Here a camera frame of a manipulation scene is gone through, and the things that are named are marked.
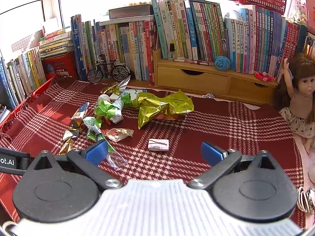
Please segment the beige snack wrapper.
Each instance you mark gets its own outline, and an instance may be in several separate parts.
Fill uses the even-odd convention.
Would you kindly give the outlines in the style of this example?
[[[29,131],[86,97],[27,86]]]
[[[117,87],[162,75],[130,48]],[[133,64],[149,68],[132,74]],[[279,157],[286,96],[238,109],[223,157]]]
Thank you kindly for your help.
[[[119,142],[127,137],[132,137],[133,133],[134,133],[133,129],[112,128],[106,132],[106,137],[113,142]]]

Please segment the colourful fruit snack packet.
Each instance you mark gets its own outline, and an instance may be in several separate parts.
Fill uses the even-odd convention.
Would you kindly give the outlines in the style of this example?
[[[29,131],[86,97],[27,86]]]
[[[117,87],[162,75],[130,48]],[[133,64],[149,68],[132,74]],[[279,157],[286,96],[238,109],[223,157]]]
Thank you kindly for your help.
[[[70,121],[71,121],[71,125],[75,128],[80,127],[80,125],[83,122],[83,119],[86,116],[86,113],[88,111],[88,107],[89,107],[90,103],[86,102],[83,105],[81,105],[77,111],[73,114],[73,116],[71,117]]]

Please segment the green white wrapper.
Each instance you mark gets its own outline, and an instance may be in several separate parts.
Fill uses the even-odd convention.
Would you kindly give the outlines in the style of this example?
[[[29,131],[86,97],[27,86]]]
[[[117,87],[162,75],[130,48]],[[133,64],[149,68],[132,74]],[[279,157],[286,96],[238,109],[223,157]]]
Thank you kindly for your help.
[[[102,94],[98,97],[97,104],[94,108],[94,114],[96,116],[105,117],[107,120],[117,124],[123,120],[123,108],[130,107],[131,105],[132,100],[130,93],[119,95],[112,103],[110,103],[108,95]]]

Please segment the small white packet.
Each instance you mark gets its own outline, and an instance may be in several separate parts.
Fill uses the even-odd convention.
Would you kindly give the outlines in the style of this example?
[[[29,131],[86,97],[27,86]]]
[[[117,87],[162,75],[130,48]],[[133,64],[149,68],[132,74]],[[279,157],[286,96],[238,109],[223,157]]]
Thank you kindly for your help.
[[[169,140],[167,139],[154,139],[150,138],[148,141],[149,151],[169,151]]]

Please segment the gold candy wrapper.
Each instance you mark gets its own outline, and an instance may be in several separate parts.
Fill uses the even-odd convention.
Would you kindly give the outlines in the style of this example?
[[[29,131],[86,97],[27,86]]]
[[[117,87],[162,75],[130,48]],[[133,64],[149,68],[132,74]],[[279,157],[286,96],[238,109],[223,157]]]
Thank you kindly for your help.
[[[101,94],[116,94],[116,95],[120,95],[122,92],[124,92],[124,90],[127,88],[127,85],[129,83],[131,79],[131,76],[128,76],[126,79],[124,79],[121,82],[114,82],[112,84],[110,84],[108,87],[104,87],[100,93]]]

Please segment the large gold foil wrapper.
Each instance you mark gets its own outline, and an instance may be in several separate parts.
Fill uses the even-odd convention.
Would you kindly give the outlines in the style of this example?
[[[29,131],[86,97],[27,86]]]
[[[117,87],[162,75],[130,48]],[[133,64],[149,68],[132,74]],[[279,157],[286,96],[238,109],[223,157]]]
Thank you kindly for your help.
[[[163,98],[150,92],[141,92],[132,101],[132,105],[138,109],[138,129],[159,115],[178,116],[194,111],[192,99],[181,90]]]

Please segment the stack of flat books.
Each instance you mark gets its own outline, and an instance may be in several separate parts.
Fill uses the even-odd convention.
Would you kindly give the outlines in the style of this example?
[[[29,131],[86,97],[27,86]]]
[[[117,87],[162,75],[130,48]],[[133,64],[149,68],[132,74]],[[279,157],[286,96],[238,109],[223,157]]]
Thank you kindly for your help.
[[[38,55],[41,59],[51,58],[71,52],[74,49],[70,27],[47,34],[41,38]]]

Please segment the red white plaid blanket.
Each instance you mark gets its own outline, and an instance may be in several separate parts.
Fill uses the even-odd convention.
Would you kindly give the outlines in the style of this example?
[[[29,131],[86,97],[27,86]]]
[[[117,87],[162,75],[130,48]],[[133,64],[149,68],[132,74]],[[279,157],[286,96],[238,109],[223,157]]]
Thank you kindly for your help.
[[[19,111],[1,129],[1,147],[37,156],[48,150],[57,155],[62,137],[71,127],[77,109],[89,102],[88,116],[94,115],[103,84],[79,82],[70,77],[53,81],[36,100]],[[303,165],[290,127],[270,105],[257,110],[241,102],[224,102],[192,97],[194,111],[182,120],[152,120],[138,129],[138,110],[124,108],[119,128],[133,129],[132,137],[114,143],[127,164],[114,170],[108,162],[101,169],[121,182],[129,179],[189,181],[209,168],[201,156],[202,142],[244,155],[268,151],[296,187],[304,184]],[[169,140],[169,151],[149,151],[150,138]]]

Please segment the white blue paper bag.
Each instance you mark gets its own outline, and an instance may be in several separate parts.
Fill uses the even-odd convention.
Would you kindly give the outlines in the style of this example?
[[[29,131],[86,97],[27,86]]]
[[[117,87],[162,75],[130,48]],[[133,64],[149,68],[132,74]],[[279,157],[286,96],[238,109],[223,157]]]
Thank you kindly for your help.
[[[121,95],[130,95],[131,100],[134,100],[137,96],[138,93],[143,93],[143,92],[147,92],[146,89],[125,89]],[[119,96],[117,94],[111,94],[109,96],[111,101],[115,101]]]

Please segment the wooden desk organizer with drawers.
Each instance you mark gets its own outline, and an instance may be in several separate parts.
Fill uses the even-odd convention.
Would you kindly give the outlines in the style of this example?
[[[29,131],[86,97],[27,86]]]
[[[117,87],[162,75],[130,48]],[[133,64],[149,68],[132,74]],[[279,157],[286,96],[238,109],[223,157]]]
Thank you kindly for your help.
[[[169,89],[206,94],[218,98],[273,105],[277,82],[263,82],[255,75],[228,69],[220,71],[213,65],[196,65],[163,59],[161,50],[153,52],[154,85]]]

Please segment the miniature black bicycle model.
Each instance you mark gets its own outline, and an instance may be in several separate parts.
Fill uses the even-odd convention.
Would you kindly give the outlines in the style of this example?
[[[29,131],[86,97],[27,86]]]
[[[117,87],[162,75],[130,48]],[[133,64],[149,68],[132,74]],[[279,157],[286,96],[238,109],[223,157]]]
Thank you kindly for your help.
[[[116,59],[106,62],[100,56],[97,56],[95,68],[86,74],[86,78],[91,84],[99,83],[105,78],[113,78],[117,82],[122,82],[130,77],[130,69],[125,63],[118,63]]]

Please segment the blue yarn ball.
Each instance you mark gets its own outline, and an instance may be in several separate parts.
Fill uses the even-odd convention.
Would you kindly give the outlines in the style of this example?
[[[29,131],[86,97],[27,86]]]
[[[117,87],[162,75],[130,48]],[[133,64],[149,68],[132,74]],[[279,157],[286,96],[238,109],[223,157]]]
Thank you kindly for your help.
[[[231,67],[231,61],[225,56],[216,56],[214,64],[220,71],[228,70]]]

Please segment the red pen on organizer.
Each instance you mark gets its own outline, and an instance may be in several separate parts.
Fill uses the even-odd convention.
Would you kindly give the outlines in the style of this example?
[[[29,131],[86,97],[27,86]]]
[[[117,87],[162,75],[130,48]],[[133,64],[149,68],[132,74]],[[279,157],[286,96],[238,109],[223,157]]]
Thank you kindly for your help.
[[[207,66],[214,66],[215,65],[213,62],[200,61],[200,60],[189,60],[189,59],[185,59],[185,58],[170,59],[170,60],[174,61],[174,62],[187,62],[187,63],[195,64],[195,65],[207,65]]]

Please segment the brown-haired doll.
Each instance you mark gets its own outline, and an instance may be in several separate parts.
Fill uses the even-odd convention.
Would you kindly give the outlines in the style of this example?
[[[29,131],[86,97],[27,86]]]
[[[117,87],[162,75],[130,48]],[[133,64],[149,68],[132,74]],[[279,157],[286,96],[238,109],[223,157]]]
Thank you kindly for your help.
[[[276,92],[279,113],[292,132],[305,139],[305,151],[310,153],[314,144],[314,60],[297,53],[283,60],[281,71]]]

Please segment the large red book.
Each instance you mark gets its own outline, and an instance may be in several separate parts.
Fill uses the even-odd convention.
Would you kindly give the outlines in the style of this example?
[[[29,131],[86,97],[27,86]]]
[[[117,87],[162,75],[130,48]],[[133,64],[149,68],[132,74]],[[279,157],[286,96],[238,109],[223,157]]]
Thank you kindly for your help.
[[[156,48],[157,30],[154,20],[144,21],[145,31],[145,46],[146,46],[146,60],[147,60],[147,76],[151,86],[154,85],[154,61],[153,52]]]

